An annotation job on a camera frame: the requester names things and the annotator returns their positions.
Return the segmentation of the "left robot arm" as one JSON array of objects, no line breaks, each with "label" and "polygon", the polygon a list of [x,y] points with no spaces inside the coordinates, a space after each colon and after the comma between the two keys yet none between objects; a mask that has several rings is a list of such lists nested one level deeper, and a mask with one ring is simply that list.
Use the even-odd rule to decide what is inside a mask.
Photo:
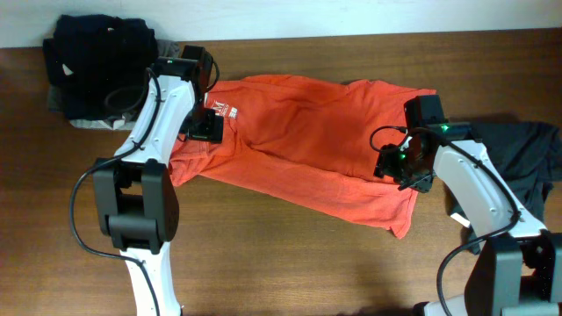
[{"label": "left robot arm", "polygon": [[220,143],[224,119],[205,107],[220,75],[203,47],[160,57],[148,69],[144,105],[123,145],[92,173],[102,233],[125,261],[139,315],[180,315],[170,249],[179,203],[169,162],[177,140]]}]

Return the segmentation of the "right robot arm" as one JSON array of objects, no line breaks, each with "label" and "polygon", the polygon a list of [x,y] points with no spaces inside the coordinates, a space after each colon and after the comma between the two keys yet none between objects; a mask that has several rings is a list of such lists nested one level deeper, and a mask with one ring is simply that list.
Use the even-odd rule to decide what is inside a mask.
[{"label": "right robot arm", "polygon": [[[459,202],[472,241],[448,253],[436,275],[436,302],[421,302],[413,313],[437,315],[559,315],[561,235],[550,232],[515,196],[491,162],[470,124],[451,123],[439,96],[404,104],[406,124],[398,144],[378,149],[374,175],[391,177],[400,190],[428,192],[440,178]],[[446,298],[443,274],[459,253],[481,252],[463,293]]]}]

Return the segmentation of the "red printed t-shirt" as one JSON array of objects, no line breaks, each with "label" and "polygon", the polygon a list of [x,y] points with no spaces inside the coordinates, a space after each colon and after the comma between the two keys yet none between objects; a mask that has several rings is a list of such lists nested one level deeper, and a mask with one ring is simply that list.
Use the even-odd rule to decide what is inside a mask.
[{"label": "red printed t-shirt", "polygon": [[220,82],[206,107],[224,119],[223,140],[178,141],[172,183],[205,176],[402,238],[417,194],[374,169],[378,150],[400,141],[404,103],[420,94],[383,81],[299,75]]}]

